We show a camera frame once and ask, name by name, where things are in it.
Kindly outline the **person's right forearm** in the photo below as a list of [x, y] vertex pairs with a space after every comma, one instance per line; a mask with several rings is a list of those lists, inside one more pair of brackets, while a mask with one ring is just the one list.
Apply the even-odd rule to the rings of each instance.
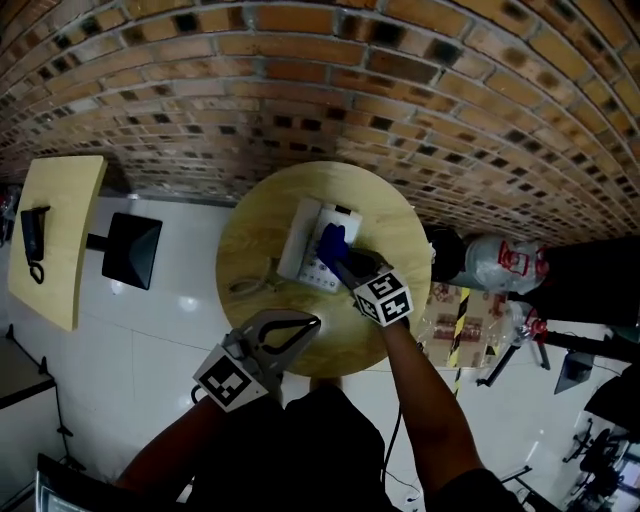
[[400, 322], [381, 329], [424, 494], [482, 463], [457, 399]]

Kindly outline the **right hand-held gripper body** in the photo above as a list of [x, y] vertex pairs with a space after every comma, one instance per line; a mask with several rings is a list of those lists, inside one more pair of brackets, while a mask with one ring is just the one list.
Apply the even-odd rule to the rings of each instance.
[[353, 290], [361, 314], [385, 327], [414, 311], [413, 300], [404, 277], [395, 269], [385, 270]]

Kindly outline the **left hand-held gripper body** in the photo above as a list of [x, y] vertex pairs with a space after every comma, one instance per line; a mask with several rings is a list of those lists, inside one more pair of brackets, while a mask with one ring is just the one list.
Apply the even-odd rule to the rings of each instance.
[[278, 395], [284, 370], [269, 362], [254, 327], [234, 329], [196, 370], [197, 385], [226, 412]]

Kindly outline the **black desk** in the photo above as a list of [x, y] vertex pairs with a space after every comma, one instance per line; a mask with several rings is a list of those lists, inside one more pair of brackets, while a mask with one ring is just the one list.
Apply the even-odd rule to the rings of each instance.
[[640, 321], [640, 236], [550, 248], [543, 283], [523, 300], [548, 320], [634, 327]]

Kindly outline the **square wooden side table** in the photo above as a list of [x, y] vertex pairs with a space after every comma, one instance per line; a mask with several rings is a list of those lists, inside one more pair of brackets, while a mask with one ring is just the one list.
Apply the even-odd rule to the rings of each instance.
[[8, 290], [54, 325], [77, 328], [86, 242], [107, 162], [101, 155], [35, 159], [18, 204], [20, 212], [46, 207], [41, 284], [31, 277], [16, 219], [8, 270]]

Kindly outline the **grey monitor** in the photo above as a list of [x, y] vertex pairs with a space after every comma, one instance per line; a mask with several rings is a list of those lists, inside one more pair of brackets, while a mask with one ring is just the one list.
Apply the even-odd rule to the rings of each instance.
[[558, 395], [589, 380], [594, 366], [594, 355], [569, 351], [563, 360], [560, 374], [554, 389]]

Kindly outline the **black office chair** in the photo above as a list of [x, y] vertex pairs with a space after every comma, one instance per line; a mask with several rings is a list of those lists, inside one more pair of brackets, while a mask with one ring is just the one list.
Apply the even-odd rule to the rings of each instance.
[[593, 426], [593, 419], [588, 418], [586, 430], [573, 436], [574, 451], [562, 459], [565, 464], [577, 460], [584, 476], [576, 485], [573, 495], [588, 487], [595, 487], [596, 493], [604, 495], [606, 489], [615, 487], [619, 476], [615, 465], [624, 448], [634, 440], [630, 432], [618, 427], [605, 428], [593, 436]]

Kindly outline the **person's black shirt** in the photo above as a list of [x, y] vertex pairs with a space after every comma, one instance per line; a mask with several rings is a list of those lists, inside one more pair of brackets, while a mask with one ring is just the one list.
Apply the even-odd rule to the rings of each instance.
[[379, 430], [335, 386], [229, 414], [203, 453], [188, 512], [401, 512]]

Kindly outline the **black laptop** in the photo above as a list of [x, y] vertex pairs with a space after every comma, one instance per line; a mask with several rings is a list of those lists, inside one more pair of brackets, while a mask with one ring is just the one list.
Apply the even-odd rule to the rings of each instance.
[[36, 512], [122, 512], [125, 504], [118, 489], [38, 454]]

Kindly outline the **blue cloth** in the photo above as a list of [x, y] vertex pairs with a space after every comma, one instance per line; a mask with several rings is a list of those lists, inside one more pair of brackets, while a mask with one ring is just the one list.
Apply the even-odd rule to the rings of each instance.
[[318, 259], [336, 276], [340, 276], [337, 263], [345, 261], [349, 252], [345, 234], [346, 230], [342, 225], [329, 223], [316, 248]]

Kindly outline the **grey desk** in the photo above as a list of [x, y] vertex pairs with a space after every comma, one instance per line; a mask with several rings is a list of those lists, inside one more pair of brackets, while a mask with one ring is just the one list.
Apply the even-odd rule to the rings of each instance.
[[54, 378], [16, 341], [0, 339], [0, 410], [54, 387]]

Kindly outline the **small red-printed plastic bag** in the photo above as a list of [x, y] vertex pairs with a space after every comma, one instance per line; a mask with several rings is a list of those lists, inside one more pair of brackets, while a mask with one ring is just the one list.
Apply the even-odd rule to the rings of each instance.
[[543, 343], [547, 336], [547, 323], [530, 304], [517, 301], [507, 302], [510, 313], [509, 343], [521, 346], [524, 342]]

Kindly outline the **black waste bin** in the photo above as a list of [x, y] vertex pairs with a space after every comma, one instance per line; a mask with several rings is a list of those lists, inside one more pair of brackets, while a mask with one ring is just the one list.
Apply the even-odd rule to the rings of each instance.
[[466, 248], [461, 237], [451, 228], [435, 227], [427, 238], [434, 249], [431, 277], [435, 282], [448, 282], [463, 269]]

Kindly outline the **white box with screws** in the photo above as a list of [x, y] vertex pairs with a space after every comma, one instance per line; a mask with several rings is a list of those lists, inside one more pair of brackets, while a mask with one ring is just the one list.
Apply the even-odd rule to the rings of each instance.
[[311, 235], [297, 279], [292, 280], [319, 290], [336, 293], [340, 288], [338, 278], [318, 259], [316, 248], [319, 239], [329, 223], [342, 225], [345, 230], [345, 242], [351, 245], [359, 231], [362, 216], [348, 208], [321, 203], [321, 210]]

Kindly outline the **person's left forearm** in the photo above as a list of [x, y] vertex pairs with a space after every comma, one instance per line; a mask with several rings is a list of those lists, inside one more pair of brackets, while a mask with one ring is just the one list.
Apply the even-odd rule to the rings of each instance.
[[115, 485], [139, 496], [176, 501], [218, 440], [227, 419], [211, 398], [202, 398], [147, 444]]

